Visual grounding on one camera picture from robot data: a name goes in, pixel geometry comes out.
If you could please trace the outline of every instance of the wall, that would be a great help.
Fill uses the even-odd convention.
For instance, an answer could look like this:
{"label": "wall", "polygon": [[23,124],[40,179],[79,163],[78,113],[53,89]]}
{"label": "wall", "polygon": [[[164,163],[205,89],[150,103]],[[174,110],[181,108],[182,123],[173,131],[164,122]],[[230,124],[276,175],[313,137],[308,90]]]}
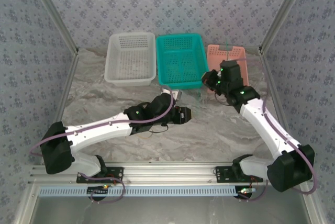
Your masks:
{"label": "wall", "polygon": [[106,48],[113,33],[196,32],[205,44],[260,45],[282,0],[53,0],[80,48]]}
{"label": "wall", "polygon": [[297,0],[266,53],[289,127],[316,151],[321,199],[335,223],[335,0]]}
{"label": "wall", "polygon": [[0,223],[13,221],[71,60],[40,0],[0,0]]}

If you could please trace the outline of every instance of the pink basket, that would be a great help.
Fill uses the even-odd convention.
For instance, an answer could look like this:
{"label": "pink basket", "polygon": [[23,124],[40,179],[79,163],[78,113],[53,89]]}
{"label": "pink basket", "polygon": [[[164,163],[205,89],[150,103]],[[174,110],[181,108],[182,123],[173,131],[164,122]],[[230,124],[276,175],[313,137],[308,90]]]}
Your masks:
{"label": "pink basket", "polygon": [[[227,53],[228,53],[228,60],[245,58],[245,49],[243,47],[233,46],[231,51],[219,50],[219,48],[220,48],[220,45],[217,45],[217,44],[208,45],[207,62],[208,62],[208,67],[210,71],[211,70],[219,71],[220,63],[223,60],[227,59]],[[249,85],[247,62],[242,60],[242,61],[237,61],[237,63],[241,69],[241,76],[243,78],[243,84]]]}

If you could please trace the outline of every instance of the plastic basket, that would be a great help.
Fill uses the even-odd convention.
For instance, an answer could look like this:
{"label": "plastic basket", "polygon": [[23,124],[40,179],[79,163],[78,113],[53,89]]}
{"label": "plastic basket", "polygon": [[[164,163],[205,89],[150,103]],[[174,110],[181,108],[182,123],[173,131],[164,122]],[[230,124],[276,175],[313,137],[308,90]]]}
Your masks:
{"label": "plastic basket", "polygon": [[165,35],[156,38],[160,84],[174,89],[202,86],[208,71],[205,49],[199,34]]}
{"label": "plastic basket", "polygon": [[[226,46],[220,46],[218,44],[210,44],[207,48],[207,61],[210,70],[220,70],[220,63],[223,60],[234,60],[239,58],[245,58],[245,49],[243,47],[229,46],[228,51],[222,50],[226,49]],[[241,76],[243,78],[243,84],[249,85],[247,62],[237,61],[240,66]]]}
{"label": "plastic basket", "polygon": [[105,80],[116,86],[149,85],[156,77],[155,35],[114,34],[109,38]]}

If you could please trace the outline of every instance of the gray marble table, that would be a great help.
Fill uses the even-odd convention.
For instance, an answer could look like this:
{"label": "gray marble table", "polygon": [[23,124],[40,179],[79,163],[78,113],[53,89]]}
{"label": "gray marble table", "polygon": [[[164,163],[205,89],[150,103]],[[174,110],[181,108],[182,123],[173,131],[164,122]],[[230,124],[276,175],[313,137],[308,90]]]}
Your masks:
{"label": "gray marble table", "polygon": [[[266,94],[266,82],[257,56],[247,55],[248,74],[261,96]],[[152,101],[160,93],[158,78],[150,86],[115,87],[104,80],[106,57],[97,52],[79,50],[79,62],[66,102],[65,125],[86,124],[111,117],[129,106]],[[144,132],[129,137],[106,140],[83,152],[101,155],[105,161],[231,161],[246,153],[270,157],[266,145],[232,107],[219,104],[205,88],[183,90],[180,106],[193,112],[187,124],[170,125],[167,132]],[[274,115],[269,99],[268,109]],[[163,130],[160,126],[155,131]]]}

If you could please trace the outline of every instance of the white basket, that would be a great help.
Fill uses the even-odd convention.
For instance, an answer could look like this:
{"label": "white basket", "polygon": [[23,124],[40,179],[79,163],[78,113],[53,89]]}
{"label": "white basket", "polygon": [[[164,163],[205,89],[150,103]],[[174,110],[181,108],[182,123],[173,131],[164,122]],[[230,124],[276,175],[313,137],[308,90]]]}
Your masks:
{"label": "white basket", "polygon": [[105,80],[116,86],[149,85],[156,77],[155,35],[114,34],[109,38]]}

